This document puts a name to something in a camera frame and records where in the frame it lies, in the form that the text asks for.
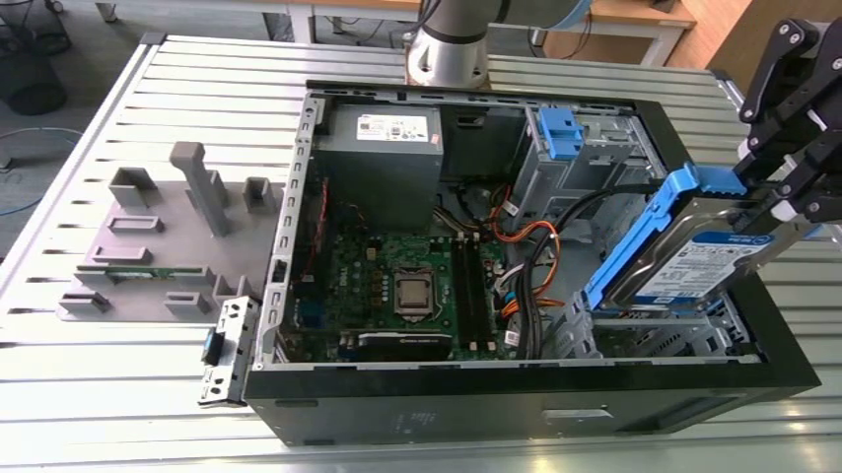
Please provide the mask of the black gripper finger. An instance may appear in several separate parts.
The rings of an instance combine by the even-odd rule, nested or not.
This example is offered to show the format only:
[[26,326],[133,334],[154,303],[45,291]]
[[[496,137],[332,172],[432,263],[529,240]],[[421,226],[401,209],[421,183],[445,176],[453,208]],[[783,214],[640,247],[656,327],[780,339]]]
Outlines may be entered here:
[[800,161],[799,152],[821,132],[821,126],[804,116],[781,121],[781,101],[807,75],[800,55],[819,35],[819,28],[808,21],[780,21],[748,86],[739,119],[749,130],[733,172],[745,186],[760,191],[760,200],[735,218],[732,228],[737,232],[768,232],[783,223],[772,215],[780,201],[777,187]]
[[800,161],[783,179],[772,208],[787,222],[803,216],[811,223],[840,222],[840,129],[827,128],[799,152]]

